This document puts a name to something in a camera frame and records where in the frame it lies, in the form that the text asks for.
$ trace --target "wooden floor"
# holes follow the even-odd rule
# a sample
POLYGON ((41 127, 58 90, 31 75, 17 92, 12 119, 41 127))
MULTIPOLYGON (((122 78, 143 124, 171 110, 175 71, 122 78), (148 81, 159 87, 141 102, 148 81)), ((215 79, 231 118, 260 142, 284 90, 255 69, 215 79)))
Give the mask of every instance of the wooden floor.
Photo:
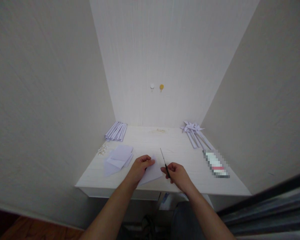
POLYGON ((17 221, 1 236, 0 240, 8 239, 79 239, 83 231, 60 225, 19 217, 17 221))

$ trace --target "person's left hand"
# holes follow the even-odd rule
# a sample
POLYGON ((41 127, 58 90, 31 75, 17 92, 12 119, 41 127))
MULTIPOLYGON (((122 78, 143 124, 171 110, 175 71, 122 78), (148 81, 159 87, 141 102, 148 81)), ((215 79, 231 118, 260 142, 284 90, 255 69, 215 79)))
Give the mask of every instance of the person's left hand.
POLYGON ((128 172, 126 178, 124 179, 129 185, 134 187, 138 186, 139 181, 143 177, 146 168, 155 163, 154 159, 151 159, 149 155, 143 155, 138 157, 131 166, 130 171, 128 172))

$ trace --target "desk surface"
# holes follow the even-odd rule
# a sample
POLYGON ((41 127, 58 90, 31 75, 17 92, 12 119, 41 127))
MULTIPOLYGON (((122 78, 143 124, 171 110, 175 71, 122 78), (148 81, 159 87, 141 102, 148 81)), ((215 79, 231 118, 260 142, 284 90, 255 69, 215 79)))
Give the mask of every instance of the desk surface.
MULTIPOLYGON (((241 182, 232 169, 226 165, 230 178, 215 178, 203 157, 202 148, 193 149, 187 134, 180 128, 156 128, 128 126, 123 142, 105 142, 109 147, 104 155, 96 155, 76 187, 94 187, 115 189, 130 170, 134 160, 142 155, 155 154, 160 166, 164 167, 160 152, 162 149, 167 165, 176 162, 184 166, 192 182, 200 191, 206 194, 250 196, 251 193, 241 182), (133 147, 133 158, 128 167, 118 173, 104 177, 103 160, 109 156, 110 150, 124 144, 133 147)), ((143 184, 137 189, 155 190, 162 192, 180 192, 175 184, 165 177, 143 184)))

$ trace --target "scissors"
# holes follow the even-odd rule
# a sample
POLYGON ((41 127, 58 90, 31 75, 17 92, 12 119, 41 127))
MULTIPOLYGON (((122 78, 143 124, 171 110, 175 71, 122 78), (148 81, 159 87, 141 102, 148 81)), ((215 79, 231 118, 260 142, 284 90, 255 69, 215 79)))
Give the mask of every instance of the scissors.
POLYGON ((168 166, 166 165, 166 161, 164 160, 164 156, 163 156, 163 153, 162 153, 161 148, 160 148, 160 151, 161 151, 161 154, 162 154, 162 157, 163 157, 164 165, 166 166, 167 175, 168 175, 169 178, 171 178, 171 177, 170 177, 170 174, 169 174, 169 171, 168 171, 168 166))

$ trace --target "scissor blade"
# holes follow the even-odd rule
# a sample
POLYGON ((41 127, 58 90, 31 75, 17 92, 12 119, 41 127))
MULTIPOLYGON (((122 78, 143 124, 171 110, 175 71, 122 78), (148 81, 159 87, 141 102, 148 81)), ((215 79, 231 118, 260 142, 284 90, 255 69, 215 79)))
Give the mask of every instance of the scissor blade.
POLYGON ((163 156, 161 148, 160 148, 160 151, 161 151, 161 154, 162 154, 162 157, 163 157, 164 164, 166 164, 166 161, 164 160, 164 156, 163 156))

